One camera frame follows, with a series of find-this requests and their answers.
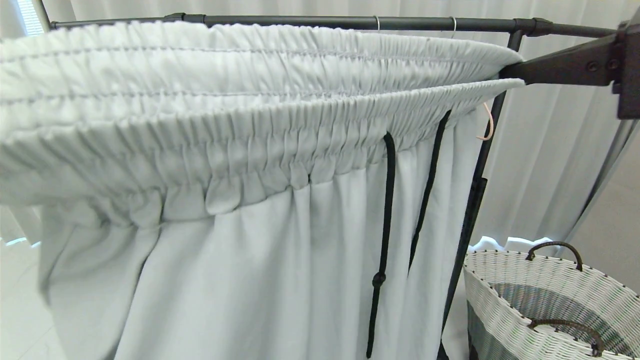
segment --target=brown basket handle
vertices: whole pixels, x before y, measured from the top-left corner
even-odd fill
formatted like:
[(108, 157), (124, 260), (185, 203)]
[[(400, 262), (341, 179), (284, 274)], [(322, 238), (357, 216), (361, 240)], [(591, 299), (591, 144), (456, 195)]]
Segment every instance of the brown basket handle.
[(595, 340), (595, 342), (591, 344), (591, 349), (593, 351), (591, 353), (591, 356), (593, 357), (602, 356), (602, 352), (604, 351), (604, 341), (602, 341), (602, 337), (597, 331), (593, 330), (588, 326), (582, 325), (581, 323), (570, 322), (570, 321), (560, 320), (560, 319), (539, 319), (539, 320), (532, 319), (531, 323), (528, 325), (528, 328), (534, 329), (536, 326), (539, 326), (539, 325), (566, 325), (566, 326), (570, 326), (575, 329), (581, 330), (586, 334), (589, 334), (591, 338)]
[(573, 245), (563, 243), (561, 241), (550, 241), (548, 243), (537, 244), (536, 246), (532, 247), (531, 250), (529, 250), (529, 254), (527, 255), (527, 258), (525, 260), (532, 261), (536, 257), (536, 255), (534, 254), (534, 251), (547, 246), (564, 246), (567, 249), (571, 250), (573, 255), (575, 255), (575, 262), (577, 264), (575, 269), (582, 271), (582, 257), (578, 253), (578, 250), (576, 250), (575, 247), (573, 247)]

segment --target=white wicker basket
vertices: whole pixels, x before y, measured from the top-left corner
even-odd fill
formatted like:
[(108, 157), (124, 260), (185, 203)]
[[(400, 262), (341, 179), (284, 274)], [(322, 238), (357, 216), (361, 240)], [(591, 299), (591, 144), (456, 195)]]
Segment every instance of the white wicker basket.
[[(568, 247), (577, 261), (534, 256), (553, 245)], [(465, 285), (472, 359), (640, 360), (639, 295), (583, 266), (571, 245), (544, 243), (528, 254), (470, 252)], [(548, 319), (574, 324), (537, 326)]]

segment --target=clothing rack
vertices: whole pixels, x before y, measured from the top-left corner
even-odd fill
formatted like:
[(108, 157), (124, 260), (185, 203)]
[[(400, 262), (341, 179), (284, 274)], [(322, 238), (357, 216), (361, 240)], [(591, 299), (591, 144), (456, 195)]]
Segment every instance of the clothing rack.
[[(567, 24), (555, 24), (541, 18), (531, 19), (473, 19), (454, 17), (303, 17), (303, 16), (218, 16), (203, 14), (174, 13), (165, 17), (137, 19), (106, 19), (91, 21), (50, 22), (50, 29), (75, 28), (87, 25), (112, 25), (117, 22), (186, 21), (216, 24), (258, 24), (261, 26), (287, 24), (292, 26), (319, 26), (356, 30), (396, 30), (396, 31), (480, 31), (509, 33), (507, 47), (520, 50), (523, 37), (545, 35), (567, 35), (596, 38), (582, 45), (558, 51), (540, 58), (505, 67), (500, 78), (520, 78), (527, 84), (553, 83), (566, 85), (608, 86), (619, 94), (618, 118), (640, 118), (640, 8), (635, 15), (620, 24), (618, 29), (592, 28)], [(494, 123), (502, 111), (506, 92), (493, 101), (491, 113)], [(471, 240), (472, 231), (482, 203), (487, 179), (483, 177), (484, 167), (492, 141), (483, 142), (471, 190), (467, 202), (454, 269), (449, 282), (445, 305), (446, 323), (451, 302), (460, 277), (463, 260)], [(439, 359), (448, 359), (442, 344)]]

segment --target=beige wall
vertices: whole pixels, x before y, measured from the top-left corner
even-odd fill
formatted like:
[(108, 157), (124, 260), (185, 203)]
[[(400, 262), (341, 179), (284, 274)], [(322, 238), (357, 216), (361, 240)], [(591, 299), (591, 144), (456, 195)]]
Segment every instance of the beige wall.
[[(625, 146), (573, 238), (586, 264), (640, 293), (640, 132)], [(572, 256), (563, 253), (564, 258)]]

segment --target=floor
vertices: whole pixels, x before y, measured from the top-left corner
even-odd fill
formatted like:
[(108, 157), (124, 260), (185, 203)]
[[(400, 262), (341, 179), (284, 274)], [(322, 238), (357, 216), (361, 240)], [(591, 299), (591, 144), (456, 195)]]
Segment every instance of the floor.
[(39, 248), (0, 241), (0, 359), (66, 360), (37, 292)]

